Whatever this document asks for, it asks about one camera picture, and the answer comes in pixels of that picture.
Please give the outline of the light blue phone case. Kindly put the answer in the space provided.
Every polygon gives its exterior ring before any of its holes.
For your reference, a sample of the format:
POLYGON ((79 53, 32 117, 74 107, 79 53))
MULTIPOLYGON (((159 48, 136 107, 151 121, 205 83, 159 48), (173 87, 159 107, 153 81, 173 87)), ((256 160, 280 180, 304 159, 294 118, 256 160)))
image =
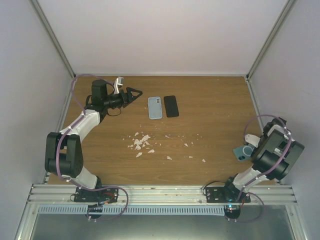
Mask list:
POLYGON ((162 102, 159 96, 149 97, 147 100, 148 117, 151 120, 159 120, 163 117, 162 102))

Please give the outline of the black smartphone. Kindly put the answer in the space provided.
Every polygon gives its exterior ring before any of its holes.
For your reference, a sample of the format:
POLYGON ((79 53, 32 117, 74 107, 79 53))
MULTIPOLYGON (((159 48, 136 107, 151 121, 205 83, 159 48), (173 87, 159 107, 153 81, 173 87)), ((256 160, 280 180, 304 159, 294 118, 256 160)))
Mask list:
POLYGON ((174 95, 165 96, 163 98, 166 116, 168 118, 174 118, 179 116, 179 109, 177 99, 174 95))

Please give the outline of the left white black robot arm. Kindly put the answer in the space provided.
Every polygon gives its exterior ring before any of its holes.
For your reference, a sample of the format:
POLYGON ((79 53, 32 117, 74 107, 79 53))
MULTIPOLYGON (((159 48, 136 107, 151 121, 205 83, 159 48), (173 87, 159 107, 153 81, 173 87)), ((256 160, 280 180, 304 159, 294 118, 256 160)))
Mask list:
POLYGON ((117 77, 111 84, 112 92, 108 93, 109 82, 94 80, 91 94, 76 120, 59 132, 49 133, 46 138, 45 170, 86 190, 85 195, 92 202, 102 199, 103 189, 99 178, 84 166, 82 141, 109 115, 109 110, 123 109, 143 94, 131 87, 122 89, 123 81, 123 77, 117 77))

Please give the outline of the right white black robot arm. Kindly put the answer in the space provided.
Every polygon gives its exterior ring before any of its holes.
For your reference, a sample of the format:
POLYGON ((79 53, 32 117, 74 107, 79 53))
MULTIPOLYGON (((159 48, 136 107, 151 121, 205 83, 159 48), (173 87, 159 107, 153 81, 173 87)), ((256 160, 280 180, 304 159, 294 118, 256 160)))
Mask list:
POLYGON ((276 116, 272 118, 263 127, 261 136, 244 134, 242 149, 249 148, 252 152, 248 155, 243 151, 242 155, 250 158, 252 166, 225 182, 221 196, 226 202, 241 201, 252 187, 262 182, 282 180, 305 149, 303 144, 292 137, 285 119, 276 116))

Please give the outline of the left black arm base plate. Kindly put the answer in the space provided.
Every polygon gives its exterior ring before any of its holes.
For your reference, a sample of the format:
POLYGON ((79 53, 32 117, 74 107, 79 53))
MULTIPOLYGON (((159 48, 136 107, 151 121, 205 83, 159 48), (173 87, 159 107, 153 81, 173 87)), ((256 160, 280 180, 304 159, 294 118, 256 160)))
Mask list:
POLYGON ((116 188, 89 191, 77 187, 75 193, 72 194, 69 199, 75 203, 110 204, 118 201, 118 193, 119 190, 116 188))

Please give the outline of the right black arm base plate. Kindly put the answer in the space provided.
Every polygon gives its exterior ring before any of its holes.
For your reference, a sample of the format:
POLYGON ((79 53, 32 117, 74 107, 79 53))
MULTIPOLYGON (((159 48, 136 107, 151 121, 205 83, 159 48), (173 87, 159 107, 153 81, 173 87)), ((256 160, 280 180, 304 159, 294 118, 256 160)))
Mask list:
POLYGON ((250 203, 251 197, 242 193, 240 197, 239 190, 230 190, 224 186, 206 186, 203 189, 207 203, 250 203))

